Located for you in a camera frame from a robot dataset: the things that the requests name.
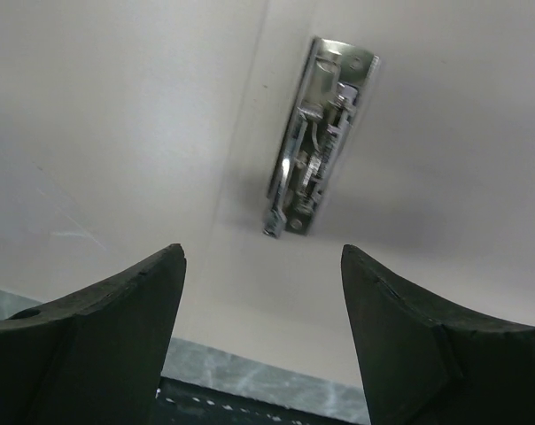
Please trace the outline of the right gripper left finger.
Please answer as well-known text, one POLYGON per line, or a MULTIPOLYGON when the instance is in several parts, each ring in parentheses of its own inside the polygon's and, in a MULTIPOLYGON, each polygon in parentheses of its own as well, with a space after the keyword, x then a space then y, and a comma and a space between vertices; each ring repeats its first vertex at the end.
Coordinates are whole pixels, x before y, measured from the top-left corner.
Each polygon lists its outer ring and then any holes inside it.
POLYGON ((146 424, 187 260, 172 244, 0 320, 0 424, 146 424))

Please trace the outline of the beige cardboard folder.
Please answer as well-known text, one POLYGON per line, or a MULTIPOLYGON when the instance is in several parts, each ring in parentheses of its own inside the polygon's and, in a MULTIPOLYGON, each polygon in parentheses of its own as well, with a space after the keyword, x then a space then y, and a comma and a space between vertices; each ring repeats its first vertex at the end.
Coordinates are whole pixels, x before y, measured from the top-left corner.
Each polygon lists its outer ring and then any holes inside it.
POLYGON ((535 1, 0 1, 0 289, 180 244, 177 337, 357 386, 351 243, 535 326, 535 1), (312 232, 262 232, 314 36, 382 60, 312 232))

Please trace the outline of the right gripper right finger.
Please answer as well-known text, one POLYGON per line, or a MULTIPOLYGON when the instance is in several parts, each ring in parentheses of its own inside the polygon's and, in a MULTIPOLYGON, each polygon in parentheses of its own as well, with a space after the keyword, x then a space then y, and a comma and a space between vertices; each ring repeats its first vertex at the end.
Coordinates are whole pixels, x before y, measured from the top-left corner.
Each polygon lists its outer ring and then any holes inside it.
POLYGON ((356 246, 345 305, 374 424, 535 424, 535 326, 449 301, 356 246))

